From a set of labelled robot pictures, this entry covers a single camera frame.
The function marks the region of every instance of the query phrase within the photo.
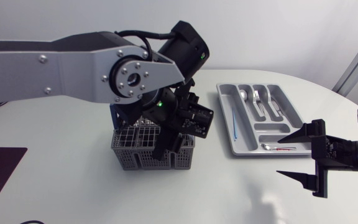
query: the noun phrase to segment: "screw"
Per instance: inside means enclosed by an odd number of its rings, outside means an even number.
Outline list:
[[[146,59],[149,56],[149,53],[143,52],[142,56],[143,56],[144,59]]]
[[[38,60],[39,60],[41,63],[47,63],[47,62],[48,62],[48,58],[47,58],[47,56],[45,56],[45,55],[40,55],[40,57],[38,58]]]
[[[109,77],[107,77],[107,75],[103,75],[102,82],[107,82],[107,81],[109,81]]]
[[[52,89],[49,88],[49,87],[46,87],[46,88],[44,89],[44,93],[45,93],[46,95],[49,95],[51,92],[52,92]]]
[[[122,52],[122,50],[118,50],[118,51],[117,51],[117,56],[118,56],[118,57],[124,56],[124,52]]]

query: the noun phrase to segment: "white wall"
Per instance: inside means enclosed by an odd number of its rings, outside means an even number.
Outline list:
[[[358,51],[358,0],[0,0],[0,40],[168,32],[179,20],[208,44],[211,57],[203,68],[269,70],[331,89]],[[158,49],[162,43],[152,44]]]

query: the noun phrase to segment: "tray compartment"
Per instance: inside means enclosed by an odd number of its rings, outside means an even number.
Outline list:
[[[290,133],[290,127],[282,123],[256,123],[254,128],[258,133]]]
[[[239,89],[235,85],[221,85],[219,86],[221,93],[221,105],[224,116],[227,118],[226,126],[229,137],[232,139],[232,147],[246,149],[253,151],[258,148],[258,143],[254,135],[254,130],[248,119],[247,110],[245,108],[244,100],[242,100]],[[234,120],[233,110],[236,115],[237,123],[237,139],[234,140]]]
[[[302,119],[294,109],[290,100],[285,96],[283,90],[278,85],[267,85],[267,88],[270,90],[273,100],[277,102],[292,127],[301,128],[303,124]]]

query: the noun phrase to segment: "gray wire basket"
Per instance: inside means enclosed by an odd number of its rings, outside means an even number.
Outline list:
[[[124,170],[168,170],[190,169],[195,138],[184,135],[183,144],[178,153],[165,151],[164,160],[152,158],[155,141],[160,127],[141,117],[135,125],[114,130],[111,148]]]

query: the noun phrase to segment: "gray plastic tray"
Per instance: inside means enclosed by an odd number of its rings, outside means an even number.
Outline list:
[[[310,143],[279,144],[277,142],[300,129],[303,124],[299,113],[279,85],[220,83],[216,87],[234,155],[300,156],[311,154]],[[241,90],[247,93],[246,100],[241,97]],[[264,113],[255,99],[256,90],[259,92]],[[280,113],[275,109],[272,100],[277,103]],[[234,120],[237,139],[234,137]],[[261,146],[262,143],[270,147],[295,147],[296,149],[268,151]]]

